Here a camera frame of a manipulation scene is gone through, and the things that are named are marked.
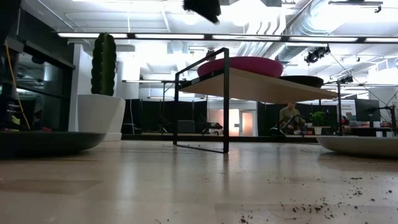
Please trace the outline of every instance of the ceiling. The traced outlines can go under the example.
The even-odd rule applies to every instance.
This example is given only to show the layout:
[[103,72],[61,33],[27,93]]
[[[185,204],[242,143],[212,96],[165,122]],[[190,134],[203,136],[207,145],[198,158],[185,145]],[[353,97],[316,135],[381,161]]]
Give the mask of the ceiling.
[[[295,0],[295,4],[284,4],[280,12],[289,21],[308,0]],[[24,0],[22,7],[59,32],[171,32],[247,34],[258,21],[270,21],[271,34],[278,34],[273,27],[275,15],[271,8],[258,5],[260,0],[239,0],[230,6],[222,6],[220,23],[212,24],[192,12],[185,12],[182,0]],[[320,27],[331,21],[341,21],[330,35],[388,35],[398,34],[398,1],[384,0],[382,11],[374,13],[375,7],[339,8],[319,16]],[[117,40],[118,45],[134,45],[135,55],[141,58],[141,72],[170,74],[177,70],[176,60],[187,65],[205,56],[205,51],[188,51],[183,59],[170,56],[169,41]],[[188,41],[186,46],[200,46],[204,49],[227,47],[231,56],[239,55],[240,42]],[[398,57],[396,45],[331,44],[333,56],[326,56],[308,66],[303,58],[307,52],[297,55],[285,67],[284,75],[317,75],[328,80],[344,71],[342,68],[357,68],[356,74],[367,74],[367,69],[384,58]]]

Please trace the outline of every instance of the yellow cable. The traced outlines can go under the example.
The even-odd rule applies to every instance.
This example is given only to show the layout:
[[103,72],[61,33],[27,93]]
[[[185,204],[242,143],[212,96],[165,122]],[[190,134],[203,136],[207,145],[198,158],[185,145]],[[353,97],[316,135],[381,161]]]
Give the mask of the yellow cable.
[[15,81],[14,71],[12,70],[12,64],[11,64],[11,58],[10,58],[10,51],[8,50],[8,43],[7,43],[7,41],[6,41],[6,52],[7,52],[7,58],[8,58],[8,65],[10,66],[10,71],[11,71],[11,76],[12,76],[12,83],[14,84],[14,88],[15,88],[16,95],[17,95],[17,100],[18,100],[18,103],[19,103],[19,107],[21,108],[22,115],[23,115],[24,118],[25,118],[25,122],[26,122],[26,125],[27,125],[27,129],[30,130],[29,122],[27,121],[27,118],[26,118],[25,112],[24,112],[24,108],[22,107],[21,100],[19,99],[19,93],[18,93],[18,91],[17,91],[17,82]]

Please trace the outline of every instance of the person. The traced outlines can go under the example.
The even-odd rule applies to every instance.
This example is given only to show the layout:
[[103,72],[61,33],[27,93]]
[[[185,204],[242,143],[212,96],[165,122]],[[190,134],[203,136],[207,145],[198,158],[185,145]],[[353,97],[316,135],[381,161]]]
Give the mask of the person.
[[[292,116],[301,115],[298,109],[295,108],[295,105],[295,103],[287,103],[287,106],[279,111],[279,123],[282,127],[286,125],[286,122],[288,122]],[[297,125],[305,124],[305,120],[300,117],[296,117],[295,122]],[[287,129],[289,131],[295,130],[294,124],[288,124]]]

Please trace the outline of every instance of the wooden floor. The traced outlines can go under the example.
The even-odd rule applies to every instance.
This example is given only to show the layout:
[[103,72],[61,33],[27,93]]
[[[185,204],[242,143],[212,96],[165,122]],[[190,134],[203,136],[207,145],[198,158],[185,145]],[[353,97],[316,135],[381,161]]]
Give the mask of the wooden floor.
[[123,141],[0,161],[0,223],[397,223],[397,161],[316,144],[231,147]]

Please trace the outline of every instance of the black metal table frame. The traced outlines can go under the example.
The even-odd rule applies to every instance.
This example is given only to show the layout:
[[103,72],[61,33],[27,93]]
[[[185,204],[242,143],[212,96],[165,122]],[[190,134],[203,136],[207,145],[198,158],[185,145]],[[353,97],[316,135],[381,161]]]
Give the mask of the black metal table frame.
[[[221,137],[223,139],[223,151],[216,151],[216,150],[211,150],[211,149],[204,149],[201,147],[192,147],[192,146],[184,146],[184,145],[179,145],[178,144],[178,95],[179,91],[181,89],[180,86],[180,75],[183,74],[184,72],[187,72],[191,68],[206,62],[208,59],[216,57],[219,54],[224,53],[224,68],[220,71],[217,71],[217,74],[224,74],[224,135]],[[206,74],[205,77],[208,76],[213,77],[214,72],[211,74]],[[198,150],[203,150],[203,151],[210,151],[210,152],[218,152],[218,153],[228,153],[229,152],[229,49],[227,48],[222,48],[217,50],[216,52],[207,55],[206,57],[202,58],[201,60],[191,64],[187,68],[184,68],[183,70],[177,72],[175,74],[175,92],[174,92],[174,103],[175,103],[175,111],[174,111],[174,134],[173,134],[173,145],[179,146],[179,147],[186,147],[190,149],[198,149]]]

